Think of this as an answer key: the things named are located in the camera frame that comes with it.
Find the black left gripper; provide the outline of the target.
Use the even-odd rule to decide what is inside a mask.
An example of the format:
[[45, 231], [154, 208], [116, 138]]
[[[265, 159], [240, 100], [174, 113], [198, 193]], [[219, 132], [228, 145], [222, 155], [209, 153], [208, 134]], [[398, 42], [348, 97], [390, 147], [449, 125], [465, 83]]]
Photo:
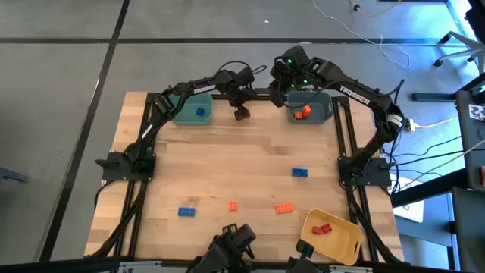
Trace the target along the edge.
[[244, 106], [246, 100], [252, 99], [252, 89], [249, 87], [232, 87], [228, 90], [228, 100], [231, 107], [236, 108], [234, 117], [237, 121], [243, 119], [240, 112], [248, 112], [249, 110]]

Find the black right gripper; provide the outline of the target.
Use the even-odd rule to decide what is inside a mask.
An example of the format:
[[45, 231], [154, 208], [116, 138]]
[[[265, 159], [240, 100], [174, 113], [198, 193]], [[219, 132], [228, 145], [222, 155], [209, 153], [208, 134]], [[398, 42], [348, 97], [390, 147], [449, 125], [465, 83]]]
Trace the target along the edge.
[[278, 56], [274, 59], [271, 68], [274, 80], [271, 82], [270, 100], [276, 107], [279, 107], [279, 101], [282, 106], [286, 106], [284, 94], [292, 89], [295, 71], [296, 63], [291, 58]]

